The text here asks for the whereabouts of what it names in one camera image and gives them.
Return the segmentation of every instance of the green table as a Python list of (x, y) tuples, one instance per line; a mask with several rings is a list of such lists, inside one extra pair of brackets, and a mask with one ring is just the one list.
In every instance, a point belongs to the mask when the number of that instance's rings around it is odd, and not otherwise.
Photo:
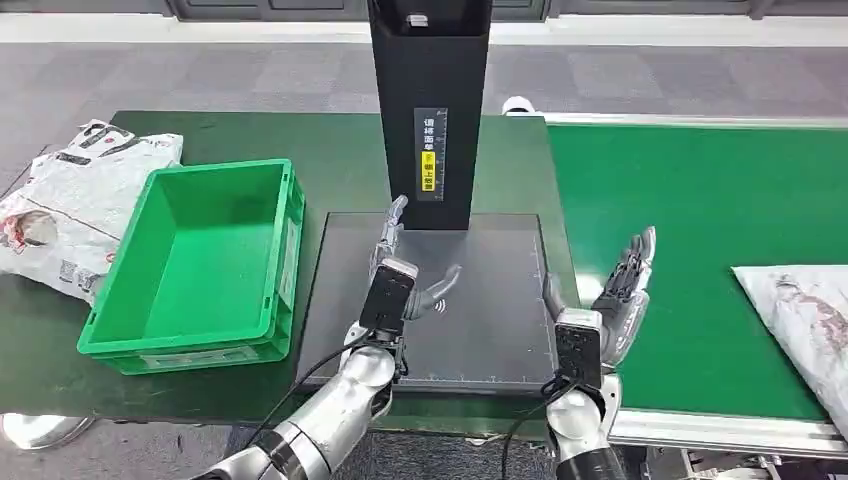
[[(86, 304), (0, 276), (0, 411), (258, 422), (292, 381), (327, 212), (380, 212), (390, 203), (380, 117), (120, 112), (113, 123), (138, 135), (184, 135), (186, 165), (293, 161), (306, 196), (293, 352), (279, 363), (124, 377), (76, 352)], [(487, 117), (480, 132), (473, 211), (538, 214), (549, 269), (573, 278), (544, 121)], [(382, 427), (488, 435), (505, 431), (516, 410), (535, 403), (528, 401), (398, 396)]]
[[(846, 134), (768, 122), (740, 129), (738, 122), (680, 118), (545, 120), (483, 119), (473, 210), (538, 214), (548, 267), (563, 276), (571, 304), (578, 303), (575, 273), (579, 285), (598, 281), (629, 235), (657, 225), (654, 303), (622, 368), (624, 409), (613, 440), (848, 457), (848, 445), (729, 271), (737, 264), (846, 262), (835, 248), (845, 238), (835, 202), (848, 204), (848, 193), (835, 185), (845, 178)], [(380, 211), (389, 198), (376, 115), (121, 112), (113, 122), (140, 135), (183, 134), (185, 164), (294, 161), (307, 196), (295, 339), (326, 212)], [(621, 125), (640, 123), (649, 125)], [(717, 128), (722, 125), (728, 128)], [(818, 173), (797, 161), (801, 155), (818, 162)], [(784, 168), (783, 175), (772, 165)], [(777, 203), (788, 209), (780, 213), (766, 203), (778, 186), (791, 192)], [(728, 208), (740, 201), (737, 188), (757, 193), (744, 211)], [(828, 201), (826, 213), (800, 215), (802, 199)], [(805, 234), (819, 227), (830, 228), (831, 236)], [(771, 248), (763, 246), (764, 235)], [(87, 312), (82, 302), (0, 276), (0, 309), (0, 385), (15, 387), (0, 393), (0, 411), (249, 423), (292, 380), (297, 349), (277, 364), (122, 377), (76, 353)], [(485, 437), (504, 432), (528, 405), (515, 398), (399, 395), (379, 427)], [(539, 436), (541, 427), (530, 422), (524, 434)]]

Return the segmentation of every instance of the plastic bag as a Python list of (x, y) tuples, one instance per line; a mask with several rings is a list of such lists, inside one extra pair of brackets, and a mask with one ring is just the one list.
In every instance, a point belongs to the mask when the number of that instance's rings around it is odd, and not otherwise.
[(179, 164), (183, 138), (136, 137), (100, 120), (81, 129), (0, 201), (0, 271), (93, 304), (147, 176)]
[(848, 436), (848, 265), (733, 272), (836, 428)]

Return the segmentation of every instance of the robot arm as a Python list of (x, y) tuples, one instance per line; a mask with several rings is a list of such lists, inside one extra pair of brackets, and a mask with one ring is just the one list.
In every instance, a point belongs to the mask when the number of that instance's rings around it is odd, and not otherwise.
[(372, 421), (388, 411), (395, 359), (385, 349), (356, 349), (326, 385), (255, 445), (195, 480), (326, 480)]
[(633, 237), (591, 310), (571, 309), (549, 276), (545, 303), (556, 318), (557, 375), (575, 382), (549, 403), (547, 421), (558, 466), (558, 480), (626, 480), (609, 433), (621, 405), (615, 367), (636, 336), (648, 306), (656, 232), (648, 227)]
[(400, 319), (418, 269), (385, 257), (374, 272), (359, 323), (369, 325), (339, 372), (255, 445), (224, 459), (195, 480), (326, 480), (392, 402), (399, 377)]

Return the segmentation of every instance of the robotic hand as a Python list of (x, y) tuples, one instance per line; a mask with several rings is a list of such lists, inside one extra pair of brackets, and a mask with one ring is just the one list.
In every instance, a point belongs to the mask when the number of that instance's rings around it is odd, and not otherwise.
[[(392, 202), (391, 207), (386, 211), (386, 220), (383, 223), (383, 234), (380, 236), (380, 241), (374, 247), (374, 253), (371, 254), (370, 276), (374, 277), (374, 272), (377, 265), (383, 258), (394, 256), (397, 249), (400, 232), (403, 231), (403, 224), (400, 223), (400, 217), (403, 215), (403, 208), (408, 203), (406, 195), (401, 195)], [(423, 314), (432, 310), (439, 300), (445, 297), (447, 293), (456, 285), (459, 279), (459, 272), (462, 267), (452, 265), (445, 272), (442, 280), (434, 283), (426, 290), (415, 289), (409, 296), (406, 304), (406, 309), (403, 312), (404, 320), (415, 320)]]
[(615, 367), (645, 316), (655, 246), (654, 227), (634, 236), (591, 310), (567, 308), (558, 278), (548, 277), (545, 303), (556, 319), (556, 375), (561, 383), (576, 385), (547, 406), (558, 480), (627, 478), (608, 441), (621, 405)]
[(193, 480), (326, 480), (388, 412), (392, 384), (406, 374), (403, 321), (433, 308), (460, 270), (453, 266), (444, 280), (415, 289), (418, 268), (393, 256), (405, 204), (406, 197), (398, 198), (386, 214), (368, 295), (345, 337), (338, 373), (274, 430)]

